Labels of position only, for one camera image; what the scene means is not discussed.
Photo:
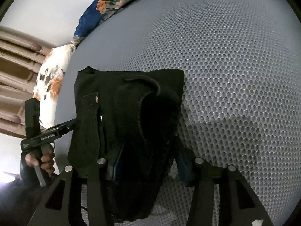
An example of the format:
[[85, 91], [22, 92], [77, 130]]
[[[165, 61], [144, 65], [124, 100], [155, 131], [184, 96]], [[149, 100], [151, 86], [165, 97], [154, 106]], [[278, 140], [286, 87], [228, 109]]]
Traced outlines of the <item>beige curtain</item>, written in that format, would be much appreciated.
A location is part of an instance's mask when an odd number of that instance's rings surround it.
[[40, 67], [53, 44], [1, 27], [1, 133], [24, 138], [24, 102], [33, 97]]

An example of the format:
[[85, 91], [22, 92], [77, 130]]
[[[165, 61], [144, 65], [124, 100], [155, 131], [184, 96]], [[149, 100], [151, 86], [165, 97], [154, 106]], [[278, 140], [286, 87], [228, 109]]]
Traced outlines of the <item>grey mesh mattress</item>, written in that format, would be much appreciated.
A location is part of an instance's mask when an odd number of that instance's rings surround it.
[[79, 70], [185, 73], [178, 132], [215, 166], [234, 164], [274, 225], [300, 200], [300, 22], [286, 0], [137, 0], [76, 49], [55, 122], [75, 117]]

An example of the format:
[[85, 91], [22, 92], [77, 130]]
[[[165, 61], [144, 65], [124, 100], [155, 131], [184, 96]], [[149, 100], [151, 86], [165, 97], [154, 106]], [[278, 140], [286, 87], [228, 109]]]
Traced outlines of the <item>black pants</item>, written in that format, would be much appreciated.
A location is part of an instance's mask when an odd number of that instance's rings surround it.
[[173, 163], [183, 88], [179, 69], [78, 72], [68, 162], [87, 179], [90, 225], [150, 215]]

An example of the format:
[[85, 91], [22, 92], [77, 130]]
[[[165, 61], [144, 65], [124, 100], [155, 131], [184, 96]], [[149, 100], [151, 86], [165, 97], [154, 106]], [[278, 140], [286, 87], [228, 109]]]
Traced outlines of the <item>white floral pillow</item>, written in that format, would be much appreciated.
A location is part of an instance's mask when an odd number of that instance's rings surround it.
[[39, 121], [44, 129], [54, 125], [63, 78], [74, 52], [75, 46], [73, 44], [54, 47], [47, 54], [40, 67], [33, 97], [40, 101]]

